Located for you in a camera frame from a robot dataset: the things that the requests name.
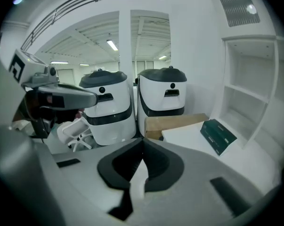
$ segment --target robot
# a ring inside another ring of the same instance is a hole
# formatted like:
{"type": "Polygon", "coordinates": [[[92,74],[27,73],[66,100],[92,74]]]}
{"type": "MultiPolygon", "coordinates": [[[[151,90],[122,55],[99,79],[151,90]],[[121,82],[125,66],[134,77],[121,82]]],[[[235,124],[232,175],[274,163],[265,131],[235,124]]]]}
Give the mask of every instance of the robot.
{"type": "MultiPolygon", "coordinates": [[[[0,108],[11,111],[0,115],[0,195],[11,195],[4,205],[23,209],[17,217],[24,222],[29,218],[31,224],[56,226],[245,225],[276,193],[263,197],[248,180],[205,153],[146,138],[52,155],[44,144],[9,127],[26,93],[24,86],[34,90],[40,107],[53,111],[38,118],[41,125],[46,122],[40,133],[44,137],[56,112],[97,104],[94,93],[60,84],[55,68],[33,55],[17,50],[9,71],[0,64],[0,108]],[[7,104],[7,98],[18,99],[7,104]],[[130,180],[141,160],[149,177],[144,201],[134,210],[130,180]]],[[[25,104],[22,112],[30,118],[26,108],[25,104]]]]}

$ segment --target air vent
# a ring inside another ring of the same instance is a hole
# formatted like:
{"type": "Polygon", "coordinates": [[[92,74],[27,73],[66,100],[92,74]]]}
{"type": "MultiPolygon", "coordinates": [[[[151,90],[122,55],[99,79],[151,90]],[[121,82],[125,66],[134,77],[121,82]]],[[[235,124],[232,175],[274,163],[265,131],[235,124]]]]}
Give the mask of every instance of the air vent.
{"type": "Polygon", "coordinates": [[[260,23],[252,0],[220,0],[227,16],[229,27],[260,23]]]}

